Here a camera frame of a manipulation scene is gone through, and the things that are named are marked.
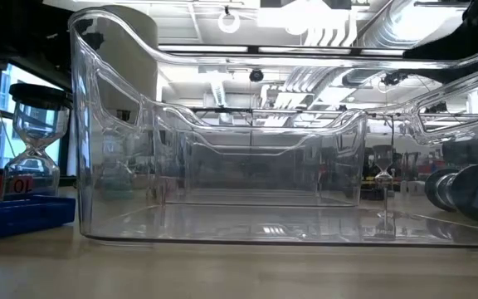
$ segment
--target blue plastic base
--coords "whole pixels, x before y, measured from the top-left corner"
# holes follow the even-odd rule
[[[0,238],[71,223],[75,205],[71,198],[31,195],[0,202]]]

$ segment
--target table surface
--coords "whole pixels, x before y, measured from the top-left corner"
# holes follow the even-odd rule
[[[138,297],[474,298],[478,250],[107,246],[77,224],[0,239],[0,298]]]

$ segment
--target clear plastic bin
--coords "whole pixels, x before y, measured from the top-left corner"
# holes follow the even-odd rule
[[[440,122],[443,115],[423,108],[466,92],[470,84],[478,84],[478,73],[460,83],[435,86],[435,91],[427,88],[402,105],[345,112],[267,106],[267,99],[254,96],[255,104],[248,107],[230,105],[232,99],[225,105],[218,93],[223,79],[216,79],[223,67],[227,74],[233,69],[232,75],[241,70],[277,74],[250,78],[245,92],[252,96],[252,90],[261,89],[256,84],[315,78],[334,67],[339,75],[350,68],[384,73],[454,68],[469,60],[403,61],[392,57],[394,50],[360,49],[360,56],[353,56],[348,48],[202,47],[193,54],[192,47],[180,47],[169,49],[170,54],[153,40],[152,20],[128,23],[123,19],[127,16],[140,17],[127,8],[106,7],[77,12],[70,20],[80,225],[87,237],[478,247],[473,222],[418,216],[418,208],[408,203],[401,204],[408,207],[404,211],[359,204],[365,147],[373,146],[368,145],[370,136],[381,144],[408,140],[425,152],[455,135],[477,134],[478,116],[463,115],[455,120],[459,123],[437,128],[434,123],[426,126],[425,120]],[[182,66],[198,70],[197,75]],[[304,76],[307,67],[316,69]],[[204,74],[214,102],[187,108],[162,101],[160,80],[166,71],[186,72],[188,83]],[[205,95],[194,89],[193,96]],[[215,114],[216,123],[200,113]],[[240,123],[234,115],[241,116]],[[371,122],[403,125],[403,133],[395,138],[368,134],[365,144]],[[404,151],[408,160],[408,149]],[[405,166],[404,175],[410,172]]]

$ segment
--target hourglass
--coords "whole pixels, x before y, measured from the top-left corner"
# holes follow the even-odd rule
[[[379,174],[375,176],[377,186],[383,191],[385,210],[387,209],[388,186],[393,177],[388,173],[388,166],[392,164],[393,147],[391,145],[375,145],[373,148],[375,164],[379,167]]]
[[[60,169],[45,150],[67,131],[71,96],[54,88],[25,83],[13,84],[9,93],[16,101],[12,127],[25,143],[25,151],[5,165],[2,196],[56,196]]]

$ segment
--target black dumbbell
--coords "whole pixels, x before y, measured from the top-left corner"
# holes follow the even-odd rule
[[[478,165],[459,172],[439,170],[427,179],[425,191],[438,208],[448,212],[457,210],[478,221]]]

